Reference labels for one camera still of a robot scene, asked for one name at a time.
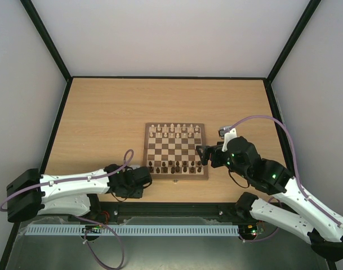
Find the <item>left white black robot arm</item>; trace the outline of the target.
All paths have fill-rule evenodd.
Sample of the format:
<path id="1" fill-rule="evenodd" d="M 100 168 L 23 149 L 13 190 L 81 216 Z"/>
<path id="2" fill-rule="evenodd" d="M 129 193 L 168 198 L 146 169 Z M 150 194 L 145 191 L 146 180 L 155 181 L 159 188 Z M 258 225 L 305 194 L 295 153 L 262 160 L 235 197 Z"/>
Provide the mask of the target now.
<path id="1" fill-rule="evenodd" d="M 40 174 L 28 169 L 6 188 L 7 220 L 27 221 L 38 215 L 98 215 L 98 195 L 140 199 L 152 184 L 145 166 L 111 164 L 93 172 L 73 175 Z"/>

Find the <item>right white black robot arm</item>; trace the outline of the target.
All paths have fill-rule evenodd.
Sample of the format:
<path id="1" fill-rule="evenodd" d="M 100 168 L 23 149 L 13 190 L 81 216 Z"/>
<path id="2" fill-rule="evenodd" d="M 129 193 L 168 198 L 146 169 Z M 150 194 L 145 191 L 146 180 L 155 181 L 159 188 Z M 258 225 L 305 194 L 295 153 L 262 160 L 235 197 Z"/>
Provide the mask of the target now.
<path id="1" fill-rule="evenodd" d="M 243 137 L 225 138 L 216 146 L 196 148 L 202 165 L 227 167 L 256 190 L 288 205 L 288 211 L 244 192 L 235 204 L 242 220 L 251 218 L 271 223 L 306 243 L 326 260 L 343 259 L 343 216 L 337 214 L 298 184 L 296 177 L 274 160 L 263 159 L 254 144 Z"/>

